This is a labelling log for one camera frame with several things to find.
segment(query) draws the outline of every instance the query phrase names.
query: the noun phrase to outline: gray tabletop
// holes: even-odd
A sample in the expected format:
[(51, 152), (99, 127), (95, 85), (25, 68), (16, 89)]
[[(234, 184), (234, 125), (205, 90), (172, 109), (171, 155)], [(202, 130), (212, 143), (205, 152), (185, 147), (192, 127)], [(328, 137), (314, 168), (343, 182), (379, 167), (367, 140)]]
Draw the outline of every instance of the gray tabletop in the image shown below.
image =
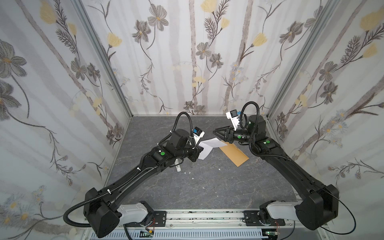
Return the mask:
[[(108, 184), (135, 167), (140, 157), (150, 151), (172, 129), (176, 117), (133, 117), (122, 142)], [(216, 137), (212, 131), (231, 124), (226, 117), (192, 117), (193, 126), (205, 131), (207, 140)], [(177, 128), (189, 131), (185, 116)], [(250, 158), (240, 167), (219, 149), (195, 163), (184, 160), (181, 172), (168, 168), (147, 180), (122, 204), (147, 201), (153, 209), (246, 209), (259, 208), (269, 200), (296, 200), (291, 185), (270, 164), (253, 156), (247, 146), (238, 147)]]

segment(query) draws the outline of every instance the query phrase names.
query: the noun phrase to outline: paper scrap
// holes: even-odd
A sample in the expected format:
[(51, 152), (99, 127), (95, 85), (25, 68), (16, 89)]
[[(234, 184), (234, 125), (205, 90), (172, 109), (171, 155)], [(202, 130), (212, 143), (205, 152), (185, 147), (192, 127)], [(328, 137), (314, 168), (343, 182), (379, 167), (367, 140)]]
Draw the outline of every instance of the paper scrap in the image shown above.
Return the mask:
[(229, 143), (220, 149), (237, 167), (249, 159), (235, 144)]
[(208, 156), (208, 154), (210, 154), (214, 147), (223, 147), (226, 145), (227, 144), (225, 142), (218, 140), (217, 137), (201, 141), (199, 143), (199, 146), (203, 147), (204, 150), (199, 154), (198, 159), (204, 160)]

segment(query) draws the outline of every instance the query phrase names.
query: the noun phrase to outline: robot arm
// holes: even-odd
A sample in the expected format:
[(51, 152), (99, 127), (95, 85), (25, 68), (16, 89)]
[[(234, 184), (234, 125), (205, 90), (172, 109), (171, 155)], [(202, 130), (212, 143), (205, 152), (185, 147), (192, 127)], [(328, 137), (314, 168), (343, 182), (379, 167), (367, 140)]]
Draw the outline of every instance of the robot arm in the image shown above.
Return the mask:
[(241, 145), (248, 145), (252, 154), (276, 168), (302, 198), (302, 202), (269, 201), (262, 204), (258, 216), (260, 222), (270, 224), (280, 218), (296, 220), (308, 229), (315, 230), (336, 218), (338, 200), (335, 197), (339, 197), (337, 188), (333, 185), (325, 186), (292, 161), (275, 140), (266, 136), (265, 127), (263, 118), (252, 115), (248, 118), (244, 129), (235, 130), (227, 126), (213, 131), (226, 142), (238, 141)]

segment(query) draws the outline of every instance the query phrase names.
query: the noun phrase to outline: ventilation grille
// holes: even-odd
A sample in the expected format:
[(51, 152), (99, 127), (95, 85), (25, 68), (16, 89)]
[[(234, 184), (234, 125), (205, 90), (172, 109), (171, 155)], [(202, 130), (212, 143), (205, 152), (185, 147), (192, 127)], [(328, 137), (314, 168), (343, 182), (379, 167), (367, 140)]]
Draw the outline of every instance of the ventilation grille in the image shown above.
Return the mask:
[[(155, 230), (153, 237), (139, 237), (142, 230), (128, 230), (131, 238), (134, 240), (144, 239), (180, 239), (180, 240), (215, 240), (215, 239), (255, 239), (255, 238), (268, 238), (262, 235), (261, 229), (158, 229)], [(105, 240), (126, 240), (124, 230), (114, 230), (103, 238), (97, 238), (93, 232), (90, 240), (105, 239)]]

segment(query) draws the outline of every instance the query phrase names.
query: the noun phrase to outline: floral wallpaper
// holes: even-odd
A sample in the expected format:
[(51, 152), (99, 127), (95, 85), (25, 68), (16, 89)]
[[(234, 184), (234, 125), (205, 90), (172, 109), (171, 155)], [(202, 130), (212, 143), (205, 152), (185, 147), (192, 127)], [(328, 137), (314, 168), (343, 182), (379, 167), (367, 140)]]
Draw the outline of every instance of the floral wallpaper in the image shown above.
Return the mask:
[(129, 119), (70, 2), (2, 1), (0, 22), (1, 236), (80, 239), (62, 214), (104, 185)]
[[(343, 0), (270, 116), (285, 150), (324, 184), (333, 184), (357, 229), (335, 239), (381, 238), (384, 183), (384, 5)], [(340, 204), (329, 223), (348, 232)]]
[(324, 0), (82, 1), (134, 114), (265, 116)]

